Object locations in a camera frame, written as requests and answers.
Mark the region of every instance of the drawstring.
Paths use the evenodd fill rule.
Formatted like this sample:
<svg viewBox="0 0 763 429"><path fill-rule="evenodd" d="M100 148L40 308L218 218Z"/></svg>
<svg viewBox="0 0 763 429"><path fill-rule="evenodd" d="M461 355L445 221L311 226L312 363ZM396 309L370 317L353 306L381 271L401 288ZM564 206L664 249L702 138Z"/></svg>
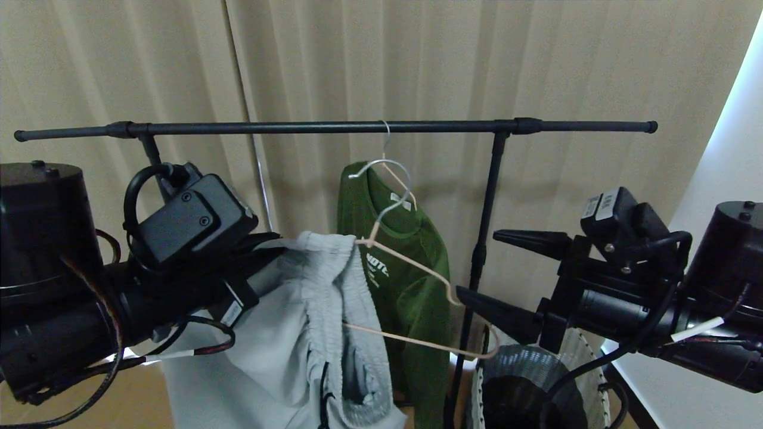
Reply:
<svg viewBox="0 0 763 429"><path fill-rule="evenodd" d="M324 364L324 372L320 376L320 393L323 394L324 386L326 383L326 375L329 372L329 363ZM329 429L329 398L333 398L334 395L328 392L326 395L320 397L320 424L318 429Z"/></svg>

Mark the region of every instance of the horizontal rod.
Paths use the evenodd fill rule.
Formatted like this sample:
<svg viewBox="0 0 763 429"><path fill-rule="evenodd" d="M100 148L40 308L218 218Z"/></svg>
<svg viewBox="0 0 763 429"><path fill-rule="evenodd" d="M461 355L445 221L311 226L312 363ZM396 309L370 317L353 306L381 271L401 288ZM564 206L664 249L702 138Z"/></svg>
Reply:
<svg viewBox="0 0 763 429"><path fill-rule="evenodd" d="M540 131L623 131L653 133L657 122L541 121L515 118L498 121L382 121L365 122L219 122L208 124L135 124L114 122L104 127L16 131L18 141L72 137L136 138L140 135L189 134L345 134L386 133L499 133L534 134Z"/></svg>

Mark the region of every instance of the label sticker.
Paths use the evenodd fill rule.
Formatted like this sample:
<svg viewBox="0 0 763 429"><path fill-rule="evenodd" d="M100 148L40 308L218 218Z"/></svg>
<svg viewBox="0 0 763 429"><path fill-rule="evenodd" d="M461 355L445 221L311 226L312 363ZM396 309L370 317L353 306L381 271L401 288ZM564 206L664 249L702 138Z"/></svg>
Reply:
<svg viewBox="0 0 763 429"><path fill-rule="evenodd" d="M601 194L596 195L595 197L590 197L588 202L585 203L585 210L583 210L583 215L580 217L580 219L590 218L593 216L594 213L596 213L596 207L599 205L600 199Z"/></svg>
<svg viewBox="0 0 763 429"><path fill-rule="evenodd" d="M599 209L596 211L596 220L602 221L612 217L613 210L615 208L615 202L617 201L617 193L620 188L615 188L609 192L601 194L601 203Z"/></svg>
<svg viewBox="0 0 763 429"><path fill-rule="evenodd" d="M392 193L389 195L389 199L391 199L392 201L400 201L400 196L399 196L398 194L396 194L396 193L392 192ZM410 211L410 202L407 202L407 201L403 201L403 207L404 207L406 210Z"/></svg>
<svg viewBox="0 0 763 429"><path fill-rule="evenodd" d="M232 326L233 322L239 317L239 314L241 314L241 305L234 300L230 307L228 307L228 311L225 311L223 318L220 319L220 323Z"/></svg>

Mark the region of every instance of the black metal clothes rack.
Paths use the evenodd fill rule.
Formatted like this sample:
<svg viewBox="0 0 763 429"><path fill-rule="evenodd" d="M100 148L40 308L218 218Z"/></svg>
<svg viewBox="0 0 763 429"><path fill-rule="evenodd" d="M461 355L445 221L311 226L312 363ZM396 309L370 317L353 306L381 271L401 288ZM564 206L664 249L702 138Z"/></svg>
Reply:
<svg viewBox="0 0 763 429"><path fill-rule="evenodd" d="M501 158L506 139L511 135L535 134L542 131L619 131L654 133L657 122L615 121L543 121L535 118L514 118L496 121L363 121L363 122L224 122L192 124L136 124L130 121L114 122L102 127L61 128L38 131L16 131L18 141L71 137L137 138L143 144L150 163L162 162L156 147L157 135L214 135L214 134L353 134L353 133L493 133L493 150L485 200L479 224L477 243L472 251L472 268L468 288L477 291L482 268L487 257L487 240L495 202ZM465 349L472 326L473 312L466 309L461 326L459 348ZM451 393L444 410L446 427L454 425L455 404L459 394L464 356L459 355L453 376Z"/></svg>

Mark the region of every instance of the shirt sleeve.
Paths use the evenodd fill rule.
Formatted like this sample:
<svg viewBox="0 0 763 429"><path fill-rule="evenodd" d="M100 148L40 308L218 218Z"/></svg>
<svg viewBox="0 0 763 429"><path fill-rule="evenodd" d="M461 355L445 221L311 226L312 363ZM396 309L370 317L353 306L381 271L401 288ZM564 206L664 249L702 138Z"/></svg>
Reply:
<svg viewBox="0 0 763 429"><path fill-rule="evenodd" d="M438 279L427 276L409 285L398 298L397 307L408 337L448 344L450 309L445 287ZM443 427L448 362L446 351L404 344L404 374L409 400L416 409L417 429Z"/></svg>

